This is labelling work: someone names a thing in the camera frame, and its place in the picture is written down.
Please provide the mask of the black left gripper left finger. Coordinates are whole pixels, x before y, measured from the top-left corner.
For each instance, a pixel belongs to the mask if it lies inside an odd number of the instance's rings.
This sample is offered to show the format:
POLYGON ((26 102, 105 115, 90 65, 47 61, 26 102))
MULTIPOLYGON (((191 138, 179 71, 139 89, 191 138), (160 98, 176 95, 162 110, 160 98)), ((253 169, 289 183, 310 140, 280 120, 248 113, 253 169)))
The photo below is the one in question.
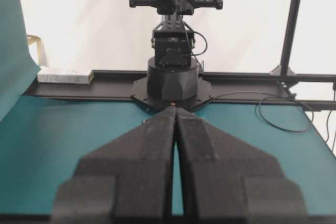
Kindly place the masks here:
POLYGON ((52 223, 166 223, 174 125, 169 107, 83 156, 57 190, 52 223))

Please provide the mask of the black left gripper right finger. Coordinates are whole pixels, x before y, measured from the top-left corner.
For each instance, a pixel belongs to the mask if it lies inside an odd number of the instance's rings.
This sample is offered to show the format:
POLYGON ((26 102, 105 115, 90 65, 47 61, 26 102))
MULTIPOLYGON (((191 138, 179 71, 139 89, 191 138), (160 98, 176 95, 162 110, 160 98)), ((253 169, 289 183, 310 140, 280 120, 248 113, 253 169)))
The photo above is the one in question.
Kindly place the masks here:
POLYGON ((176 122, 188 223, 304 223, 300 187, 274 156, 184 109, 176 122))

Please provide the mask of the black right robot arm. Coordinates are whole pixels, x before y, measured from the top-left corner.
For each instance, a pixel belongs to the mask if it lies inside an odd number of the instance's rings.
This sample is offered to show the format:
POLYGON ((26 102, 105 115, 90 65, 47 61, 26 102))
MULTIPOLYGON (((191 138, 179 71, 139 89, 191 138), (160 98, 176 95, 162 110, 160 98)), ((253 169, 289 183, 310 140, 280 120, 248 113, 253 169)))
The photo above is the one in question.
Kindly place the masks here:
POLYGON ((131 97, 157 110, 176 106, 194 111, 211 102, 212 85, 203 79, 193 53, 197 32, 183 18, 197 8, 222 9, 223 0, 129 0, 129 5, 153 7, 162 17, 152 31, 154 56, 146 77, 134 82, 131 97))

